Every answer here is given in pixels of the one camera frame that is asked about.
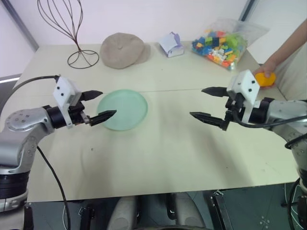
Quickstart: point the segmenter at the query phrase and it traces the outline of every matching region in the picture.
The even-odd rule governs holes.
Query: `green plate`
[[[128,130],[136,127],[145,118],[147,109],[147,102],[140,93],[117,90],[107,94],[100,101],[97,113],[117,110],[103,125],[113,130]]]

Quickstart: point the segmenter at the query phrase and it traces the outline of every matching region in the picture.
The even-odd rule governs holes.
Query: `table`
[[[197,190],[226,189],[294,181],[291,151],[285,141],[264,129],[231,123],[226,132],[189,115],[202,111],[224,117],[226,98],[201,93],[210,86],[227,86],[239,71],[258,64],[247,51],[237,70],[228,71],[189,48],[167,58],[152,43],[149,61],[126,69],[111,69],[101,61],[89,69],[66,64],[74,46],[42,46],[18,80],[62,74],[83,90],[109,93],[132,89],[145,97],[148,115],[136,128],[112,131],[102,125],[61,128],[39,146],[53,165],[69,200]],[[100,45],[83,45],[99,50]],[[2,117],[24,108],[55,106],[53,80],[35,81],[19,89],[5,105]],[[277,88],[264,96],[284,100]],[[94,116],[102,97],[85,102]],[[0,121],[3,128],[4,119]],[[28,183],[29,202],[61,200],[59,188],[38,152]]]

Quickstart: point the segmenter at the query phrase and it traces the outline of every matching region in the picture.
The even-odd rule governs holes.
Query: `black cable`
[[[294,138],[293,140],[290,140],[289,142],[287,142],[284,147],[287,148],[287,149],[291,149],[291,146],[297,142],[299,142],[300,140],[303,140],[303,139],[306,139],[307,138],[307,133],[297,137],[297,138]]]
[[[244,126],[246,128],[267,128],[267,127],[280,126],[280,125],[284,125],[284,124],[287,124],[287,123],[290,123],[290,122],[307,119],[307,116],[298,116],[298,117],[293,117],[293,118],[290,118],[290,119],[266,123],[266,124],[250,125],[250,124],[244,123],[240,120],[236,110],[233,111],[233,117],[234,117],[235,122],[237,122],[239,125]]]
[[[27,83],[30,83],[32,81],[36,81],[36,80],[41,80],[41,79],[55,79],[56,81],[58,81],[59,76],[58,75],[53,75],[53,76],[42,76],[42,77],[37,77],[37,78],[31,78],[29,80],[25,80],[22,83],[20,83],[19,85],[16,85],[11,93],[5,98],[3,99],[3,102],[1,103],[0,107],[4,107],[4,105],[6,104],[7,100],[22,86],[26,85]]]
[[[62,197],[63,197],[63,202],[64,202],[64,205],[65,205],[65,209],[66,209],[66,216],[67,216],[67,223],[68,223],[68,227],[67,229],[70,230],[71,229],[71,215],[70,215],[70,212],[69,212],[69,208],[68,208],[68,202],[66,200],[66,196],[65,196],[65,193],[64,193],[64,190],[63,190],[63,187],[62,187],[62,184],[61,182],[59,181],[59,178],[56,174],[56,172],[54,171],[54,169],[52,168],[51,164],[49,163],[49,161],[47,160],[46,156],[43,154],[42,150],[40,149],[40,147],[38,146],[37,147],[37,150],[39,151],[40,155],[42,155],[42,158],[44,159],[44,161],[46,162],[46,164],[48,165],[48,167],[50,168],[54,178],[56,179],[58,185],[59,185],[59,189],[61,190],[61,193],[62,193]]]
[[[293,196],[294,196],[294,192],[295,192],[295,188],[296,186],[299,184],[299,180],[300,178],[298,178],[292,185],[291,190],[290,190],[290,194],[289,194],[289,199],[288,199],[288,204],[287,204],[287,211],[288,211],[288,221],[289,221],[289,225],[290,225],[290,230],[295,230],[294,224],[293,224],[293,220],[292,220],[292,215],[291,215],[291,203],[293,200]]]

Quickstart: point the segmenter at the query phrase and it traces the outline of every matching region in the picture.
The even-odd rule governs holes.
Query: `bag of lego bricks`
[[[267,32],[267,28],[253,23],[218,19],[192,42],[192,50],[233,70],[246,48]]]

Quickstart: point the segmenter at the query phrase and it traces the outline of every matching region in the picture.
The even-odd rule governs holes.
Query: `metal wire sculpture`
[[[45,6],[42,5],[41,0],[37,0],[37,8],[48,25],[70,38],[77,45],[78,51],[67,58],[67,64],[75,69],[86,69],[98,62],[99,55],[93,50],[82,50],[79,46],[77,37],[83,20],[83,9],[80,0],[75,1],[76,7],[80,7],[79,17],[73,15],[71,0],[45,0]]]

